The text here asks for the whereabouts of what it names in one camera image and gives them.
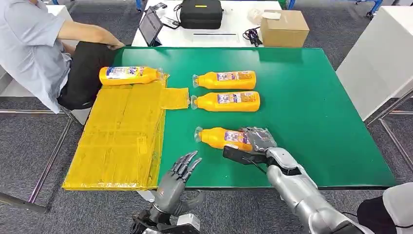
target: yellow packaging bag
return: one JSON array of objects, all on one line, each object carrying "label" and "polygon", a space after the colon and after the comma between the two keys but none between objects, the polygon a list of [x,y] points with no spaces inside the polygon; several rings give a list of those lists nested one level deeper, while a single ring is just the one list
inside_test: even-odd
[{"label": "yellow packaging bag", "polygon": [[187,88],[168,89],[164,80],[104,86],[62,187],[66,190],[156,188],[164,109],[187,108],[188,96]]}]

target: black bag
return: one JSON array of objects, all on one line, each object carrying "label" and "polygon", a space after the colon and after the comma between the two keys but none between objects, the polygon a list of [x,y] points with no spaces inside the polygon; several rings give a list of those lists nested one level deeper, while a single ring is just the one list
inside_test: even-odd
[{"label": "black bag", "polygon": [[218,29],[221,27],[222,7],[218,0],[184,0],[181,7],[181,26],[188,29]]}]

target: orange bottle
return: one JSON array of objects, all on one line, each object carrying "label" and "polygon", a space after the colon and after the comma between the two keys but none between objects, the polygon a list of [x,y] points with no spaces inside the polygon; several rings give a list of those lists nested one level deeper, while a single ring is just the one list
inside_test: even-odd
[{"label": "orange bottle", "polygon": [[195,141],[204,142],[213,148],[223,149],[226,145],[245,151],[252,151],[252,145],[243,132],[226,130],[223,128],[195,129]]},{"label": "orange bottle", "polygon": [[255,91],[208,93],[202,97],[191,96],[191,108],[207,111],[254,112],[260,108],[260,95]]},{"label": "orange bottle", "polygon": [[192,76],[193,87],[207,89],[254,89],[257,76],[254,71],[208,72],[204,75]]},{"label": "orange bottle", "polygon": [[162,69],[150,67],[102,67],[99,72],[104,85],[147,84],[162,78]]}]

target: humanoid robot hand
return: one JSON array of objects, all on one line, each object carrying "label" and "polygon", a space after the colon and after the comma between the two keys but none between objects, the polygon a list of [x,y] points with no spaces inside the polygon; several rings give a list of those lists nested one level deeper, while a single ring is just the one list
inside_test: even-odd
[{"label": "humanoid robot hand", "polygon": [[204,194],[201,192],[192,200],[180,200],[187,180],[202,160],[202,158],[198,158],[189,166],[197,153],[198,151],[194,151],[180,157],[162,177],[158,190],[154,193],[155,202],[153,205],[156,209],[166,214],[180,216],[192,210],[204,200]]}]

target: green table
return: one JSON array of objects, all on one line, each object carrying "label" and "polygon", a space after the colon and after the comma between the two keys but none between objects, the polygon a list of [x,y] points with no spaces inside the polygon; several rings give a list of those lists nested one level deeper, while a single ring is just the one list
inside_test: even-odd
[{"label": "green table", "polygon": [[187,187],[269,187],[253,165],[222,157],[222,151],[193,138],[197,126],[237,130],[268,128],[280,147],[320,187],[387,187],[395,179],[321,49],[313,48],[138,48],[122,50],[115,66],[162,67],[168,87],[189,87],[190,95],[212,90],[192,87],[192,75],[254,70],[261,96],[254,113],[167,111],[160,175],[187,152],[203,161]]}]

